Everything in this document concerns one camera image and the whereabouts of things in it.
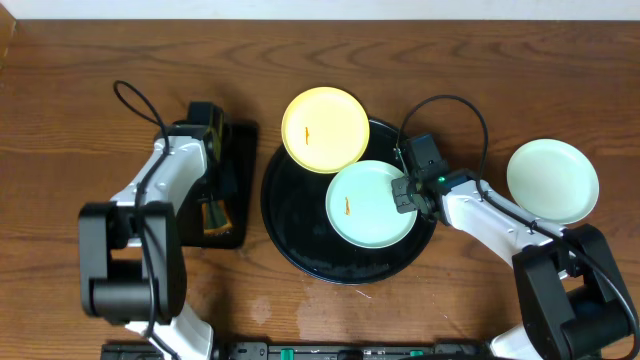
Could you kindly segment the orange green sponge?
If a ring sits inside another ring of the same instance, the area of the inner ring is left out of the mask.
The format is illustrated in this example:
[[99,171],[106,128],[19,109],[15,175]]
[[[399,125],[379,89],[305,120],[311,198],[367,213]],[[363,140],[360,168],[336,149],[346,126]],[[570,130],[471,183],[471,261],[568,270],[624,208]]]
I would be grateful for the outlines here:
[[233,228],[232,220],[222,200],[209,200],[202,204],[203,233],[207,237],[221,236]]

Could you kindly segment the mint green plate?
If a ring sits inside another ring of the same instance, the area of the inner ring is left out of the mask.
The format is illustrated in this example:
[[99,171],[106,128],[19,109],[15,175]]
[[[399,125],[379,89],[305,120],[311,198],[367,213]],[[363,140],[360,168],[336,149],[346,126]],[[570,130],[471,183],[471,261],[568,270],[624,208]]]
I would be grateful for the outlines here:
[[403,176],[395,166],[365,160],[341,170],[330,182],[325,208],[334,230],[348,243],[381,249],[401,241],[412,230],[418,212],[399,213],[391,182]]

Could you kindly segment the light green plate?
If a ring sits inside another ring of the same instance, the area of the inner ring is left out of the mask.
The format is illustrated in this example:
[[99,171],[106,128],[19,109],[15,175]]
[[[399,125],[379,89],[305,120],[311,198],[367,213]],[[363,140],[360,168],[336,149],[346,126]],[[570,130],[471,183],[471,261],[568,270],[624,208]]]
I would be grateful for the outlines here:
[[537,139],[519,147],[506,170],[515,202],[539,218],[572,224],[586,218],[599,198],[599,178],[576,147],[555,139]]

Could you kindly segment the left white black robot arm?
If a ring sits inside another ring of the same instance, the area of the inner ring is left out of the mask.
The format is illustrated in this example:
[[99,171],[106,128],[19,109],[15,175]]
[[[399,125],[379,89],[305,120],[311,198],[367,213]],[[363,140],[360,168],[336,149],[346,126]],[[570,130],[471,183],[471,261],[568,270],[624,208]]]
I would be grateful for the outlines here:
[[177,214],[222,150],[223,125],[163,127],[136,177],[110,201],[78,215],[81,303],[123,325],[166,359],[209,359],[214,330],[186,302]]

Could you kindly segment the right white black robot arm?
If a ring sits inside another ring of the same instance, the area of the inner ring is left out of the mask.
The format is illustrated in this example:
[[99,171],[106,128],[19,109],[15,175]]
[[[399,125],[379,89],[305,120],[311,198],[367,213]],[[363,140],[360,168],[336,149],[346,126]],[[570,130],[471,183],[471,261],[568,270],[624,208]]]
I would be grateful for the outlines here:
[[597,228],[538,219],[443,162],[406,171],[391,190],[399,212],[417,210],[467,233],[513,269],[522,323],[492,340],[495,356],[584,359],[639,337],[638,313]]

